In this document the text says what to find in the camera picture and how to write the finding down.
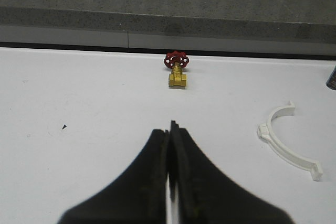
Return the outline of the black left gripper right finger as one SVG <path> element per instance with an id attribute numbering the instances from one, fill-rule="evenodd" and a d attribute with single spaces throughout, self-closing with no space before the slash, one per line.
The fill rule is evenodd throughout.
<path id="1" fill-rule="evenodd" d="M 188 131 L 171 122 L 171 196 L 180 223 L 292 223 L 289 215 L 233 182 L 201 151 Z"/>

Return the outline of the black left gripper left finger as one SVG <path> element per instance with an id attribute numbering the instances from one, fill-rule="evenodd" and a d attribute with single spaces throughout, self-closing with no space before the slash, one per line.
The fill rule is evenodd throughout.
<path id="1" fill-rule="evenodd" d="M 166 132 L 153 130 L 114 182 L 67 210 L 59 223 L 166 223 L 168 140 Z"/>

